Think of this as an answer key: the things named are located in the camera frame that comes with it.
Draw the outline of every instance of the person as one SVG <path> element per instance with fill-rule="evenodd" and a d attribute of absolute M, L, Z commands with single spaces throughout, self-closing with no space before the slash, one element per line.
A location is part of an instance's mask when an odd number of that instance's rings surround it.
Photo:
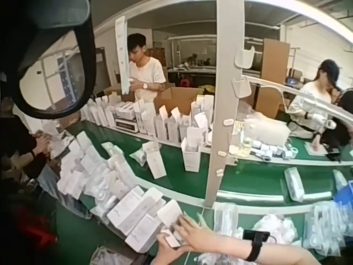
<path fill-rule="evenodd" d="M 353 88 L 344 90 L 337 99 L 337 106 L 353 114 Z M 333 117 L 336 124 L 335 129 L 329 130 L 320 128 L 314 135 L 313 142 L 327 144 L 330 147 L 343 148 L 350 144 L 353 139 L 353 125 L 347 124 L 340 119 Z"/>
<path fill-rule="evenodd" d="M 158 92 L 165 89 L 165 76 L 162 64 L 146 52 L 146 37 L 140 33 L 127 37 L 127 49 L 130 57 L 130 91 L 135 100 L 153 102 Z"/>
<path fill-rule="evenodd" d="M 1 155 L 2 162 L 6 162 L 4 168 L 2 165 L 2 173 L 15 179 L 24 173 L 28 178 L 36 179 L 39 186 L 65 208 L 79 217 L 90 219 L 92 214 L 82 203 L 59 192 L 56 185 L 59 176 L 47 164 L 44 154 L 48 141 L 45 137 L 33 137 L 20 118 L 13 114 L 13 107 L 11 97 L 1 93 Z"/>
<path fill-rule="evenodd" d="M 333 60 L 327 59 L 319 66 L 315 79 L 306 83 L 300 91 L 331 103 L 330 93 L 336 88 L 339 73 L 338 65 Z M 325 123 L 328 115 L 322 110 L 307 106 L 305 101 L 301 96 L 294 98 L 288 107 L 290 121 L 287 125 L 291 130 L 291 136 L 312 139 L 314 132 Z"/>
<path fill-rule="evenodd" d="M 206 222 L 199 215 L 200 225 L 191 217 L 183 214 L 179 217 L 179 224 L 174 229 L 183 238 L 186 245 L 178 249 L 170 248 L 165 237 L 158 235 L 158 252 L 151 265 L 171 264 L 185 252 L 219 253 L 239 259 L 247 259 L 252 242 L 234 237 L 222 236 L 207 227 Z M 319 265 L 314 256 L 304 248 L 263 243 L 256 264 L 262 265 Z"/>

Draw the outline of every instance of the white bracket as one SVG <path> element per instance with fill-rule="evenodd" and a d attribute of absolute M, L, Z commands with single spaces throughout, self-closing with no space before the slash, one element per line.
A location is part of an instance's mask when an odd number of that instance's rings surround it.
<path fill-rule="evenodd" d="M 232 85 L 237 98 L 246 98 L 252 94 L 252 88 L 246 76 L 243 76 L 240 82 L 233 78 Z"/>
<path fill-rule="evenodd" d="M 250 69 L 253 65 L 255 55 L 255 47 L 252 46 L 250 50 L 244 50 L 243 48 L 237 49 L 235 65 L 242 69 Z"/>

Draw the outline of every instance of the man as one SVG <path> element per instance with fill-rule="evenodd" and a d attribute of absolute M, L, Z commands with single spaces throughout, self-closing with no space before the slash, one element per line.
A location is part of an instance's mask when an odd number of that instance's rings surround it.
<path fill-rule="evenodd" d="M 153 102 L 159 91 L 165 88 L 165 76 L 161 63 L 145 55 L 146 37 L 134 33 L 127 37 L 127 49 L 130 57 L 130 91 L 135 93 L 135 100 Z"/>
<path fill-rule="evenodd" d="M 20 118 L 13 114 L 13 106 L 12 99 L 1 93 L 2 174 L 17 179 L 17 175 L 25 173 L 29 178 L 36 179 L 44 191 L 69 211 L 90 219 L 92 214 L 82 203 L 59 192 L 56 185 L 59 176 L 48 166 L 44 154 L 48 150 L 48 141 L 44 137 L 33 137 Z"/>

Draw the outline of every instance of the black cap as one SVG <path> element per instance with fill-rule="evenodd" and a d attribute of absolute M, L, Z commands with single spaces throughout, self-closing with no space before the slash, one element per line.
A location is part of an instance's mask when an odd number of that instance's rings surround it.
<path fill-rule="evenodd" d="M 340 68 L 334 60 L 326 59 L 319 66 L 319 70 L 324 71 L 327 74 L 327 79 L 332 84 L 332 86 L 338 89 L 336 83 L 340 75 Z"/>

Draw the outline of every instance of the black wrist strap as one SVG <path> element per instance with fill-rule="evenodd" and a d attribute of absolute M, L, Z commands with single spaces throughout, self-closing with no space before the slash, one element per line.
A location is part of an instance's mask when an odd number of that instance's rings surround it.
<path fill-rule="evenodd" d="M 252 243 L 252 250 L 249 257 L 246 259 L 248 262 L 254 262 L 258 259 L 261 247 L 263 246 L 263 236 L 261 233 L 256 233 Z"/>

